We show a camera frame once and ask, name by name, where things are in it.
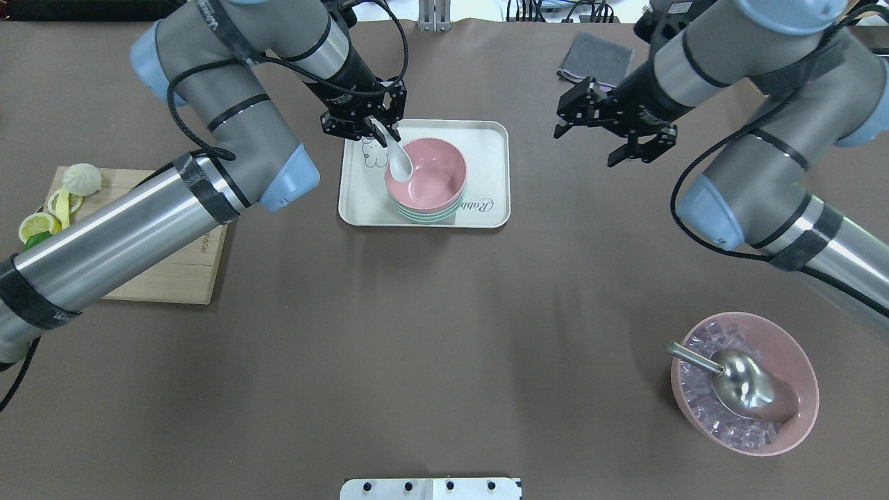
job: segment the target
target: tabletop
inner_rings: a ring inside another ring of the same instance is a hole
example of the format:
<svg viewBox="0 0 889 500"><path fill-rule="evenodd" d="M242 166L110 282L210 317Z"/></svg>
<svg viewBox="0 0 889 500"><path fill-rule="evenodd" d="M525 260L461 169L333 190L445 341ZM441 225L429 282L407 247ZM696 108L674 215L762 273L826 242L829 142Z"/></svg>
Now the tabletop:
<svg viewBox="0 0 889 500"><path fill-rule="evenodd" d="M886 497L885 333L795 275L698 247L670 218L679 173L746 121L752 87L681 118L656 162L609 169L609 133L552 139L570 88L556 68L579 30L640 63L631 26L405 27L405 117L503 124L509 221L345 223L343 141L322 134L297 77L258 68L320 185L230 227L210 305L100 301L45 335L0 417L0 497L334 499L349 478L446 475L519 477L526 498ZM150 171L193 149L130 69L147 28L0 28L0 254L20 251L19 221L57 166ZM397 73L391 24L353 38L377 75ZM883 240L887 152L886 135L833 149L806 181ZM787 454L722 448L673 399L664 344L728 310L774 321L812 361L821 412Z"/></svg>

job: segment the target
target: white metal plate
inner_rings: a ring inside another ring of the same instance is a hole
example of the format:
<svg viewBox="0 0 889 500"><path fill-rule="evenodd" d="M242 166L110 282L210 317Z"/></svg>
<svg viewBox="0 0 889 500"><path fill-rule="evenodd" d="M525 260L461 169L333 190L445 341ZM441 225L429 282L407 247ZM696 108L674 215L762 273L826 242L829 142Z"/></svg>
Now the white metal plate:
<svg viewBox="0 0 889 500"><path fill-rule="evenodd" d="M402 144L437 137L456 146L467 163L466 191L457 213L435 224L407 220L395 208L383 181L386 150L377 141L346 141L343 149L340 203L343 221L354 226L422 226L480 228L502 226L509 200L509 135L497 122L405 119L399 122Z"/></svg>
<svg viewBox="0 0 889 500"><path fill-rule="evenodd" d="M421 478L348 480L340 500L521 500L515 478Z"/></svg>

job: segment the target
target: folded gray towel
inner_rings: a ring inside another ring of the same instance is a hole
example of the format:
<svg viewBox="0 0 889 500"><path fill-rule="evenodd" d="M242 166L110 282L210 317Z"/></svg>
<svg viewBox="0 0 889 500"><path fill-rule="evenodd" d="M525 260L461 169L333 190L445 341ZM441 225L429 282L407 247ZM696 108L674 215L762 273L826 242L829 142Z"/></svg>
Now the folded gray towel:
<svg viewBox="0 0 889 500"><path fill-rule="evenodd" d="M556 73L577 83L594 77L599 84L615 87L629 73L635 51L621 44L581 31Z"/></svg>

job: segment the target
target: light blue cover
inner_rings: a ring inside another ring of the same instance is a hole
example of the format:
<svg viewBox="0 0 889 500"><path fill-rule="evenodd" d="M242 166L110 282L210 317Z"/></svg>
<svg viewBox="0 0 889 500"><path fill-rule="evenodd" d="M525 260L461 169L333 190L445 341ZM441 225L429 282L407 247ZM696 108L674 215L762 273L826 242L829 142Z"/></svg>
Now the light blue cover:
<svg viewBox="0 0 889 500"><path fill-rule="evenodd" d="M157 41L155 35L157 33L157 25L160 20L155 21L151 28L142 34L136 43L130 49L130 64L136 71L136 76L142 83L151 89L151 92L163 102L166 102L167 87L170 86L170 80L164 74L161 67L161 60L157 56ZM173 94L173 103L176 106L185 106L188 104L178 94Z"/></svg>
<svg viewBox="0 0 889 500"><path fill-rule="evenodd" d="M686 224L723 250L733 250L744 242L744 232L732 208L713 182L698 175L692 187L676 205L676 213Z"/></svg>
<svg viewBox="0 0 889 500"><path fill-rule="evenodd" d="M753 22L785 35L811 35L843 13L845 0L734 0Z"/></svg>
<svg viewBox="0 0 889 500"><path fill-rule="evenodd" d="M837 146L844 148L861 146L865 142L873 141L878 133L889 130L889 62L883 60L883 68L885 69L883 97L880 98L874 112L870 114L864 124L858 127L855 132L837 141Z"/></svg>
<svg viewBox="0 0 889 500"><path fill-rule="evenodd" d="M314 189L320 180L321 175L312 158L308 157L305 146L300 144L287 158L266 192L262 193L260 205L273 214Z"/></svg>

